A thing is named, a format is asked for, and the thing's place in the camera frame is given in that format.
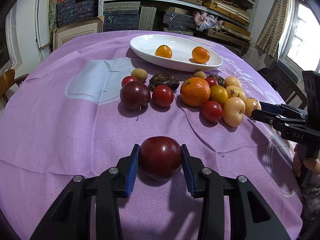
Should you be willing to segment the person right hand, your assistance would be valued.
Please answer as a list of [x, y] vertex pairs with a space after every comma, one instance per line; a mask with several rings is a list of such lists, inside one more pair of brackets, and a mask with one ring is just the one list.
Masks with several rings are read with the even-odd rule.
[[[302, 163], [299, 158], [299, 144], [295, 145], [294, 148], [294, 157], [293, 157], [293, 174], [297, 177], [301, 175], [301, 166]], [[310, 171], [312, 171], [316, 175], [320, 175], [320, 163], [319, 159], [313, 159], [313, 158], [305, 158], [303, 160], [303, 164], [306, 168], [308, 168]]]

